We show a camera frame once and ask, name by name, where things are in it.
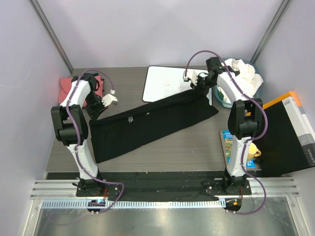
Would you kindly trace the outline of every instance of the colorful book cover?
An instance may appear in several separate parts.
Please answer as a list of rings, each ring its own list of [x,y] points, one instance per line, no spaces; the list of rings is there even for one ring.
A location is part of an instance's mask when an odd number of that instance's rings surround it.
[[[223,152],[225,156],[225,163],[226,165],[230,161],[231,157],[231,151],[232,151],[232,135],[228,130],[223,130],[221,132],[221,140],[222,140],[222,147]],[[257,169],[258,167],[253,162],[253,160],[250,160],[248,163],[246,163],[246,169]]]

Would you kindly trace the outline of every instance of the red cloth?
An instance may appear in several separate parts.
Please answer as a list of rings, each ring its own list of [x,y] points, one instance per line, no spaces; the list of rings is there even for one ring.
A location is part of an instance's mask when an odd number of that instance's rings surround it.
[[[103,97],[103,80],[101,80],[100,75],[95,76],[95,78],[99,81],[99,88],[95,92],[98,96]],[[60,92],[59,92],[59,99],[58,103],[61,104],[65,98],[67,97],[68,93],[71,89],[71,80],[72,78],[60,78]]]

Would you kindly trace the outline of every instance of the white ventilated strip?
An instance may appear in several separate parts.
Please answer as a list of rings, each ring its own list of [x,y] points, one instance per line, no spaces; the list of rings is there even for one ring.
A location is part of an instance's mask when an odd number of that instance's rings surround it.
[[[105,208],[112,204],[107,201],[106,206],[88,206],[90,200],[44,200],[42,209],[80,209]],[[117,202],[112,209],[170,209],[170,208],[217,208],[225,207],[225,200],[207,202]]]

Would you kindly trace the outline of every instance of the yellow mug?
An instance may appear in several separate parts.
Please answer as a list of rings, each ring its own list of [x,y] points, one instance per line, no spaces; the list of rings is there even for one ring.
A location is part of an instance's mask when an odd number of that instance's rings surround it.
[[[250,149],[248,151],[247,162],[252,160],[254,157],[258,157],[261,155],[261,151],[256,147],[255,144],[251,143]]]

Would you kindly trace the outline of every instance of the black cloth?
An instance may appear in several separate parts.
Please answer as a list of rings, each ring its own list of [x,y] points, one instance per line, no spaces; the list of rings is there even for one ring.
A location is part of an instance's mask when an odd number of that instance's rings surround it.
[[[188,90],[111,117],[90,120],[95,160],[100,163],[113,159],[216,113],[218,110],[209,105],[205,95]]]

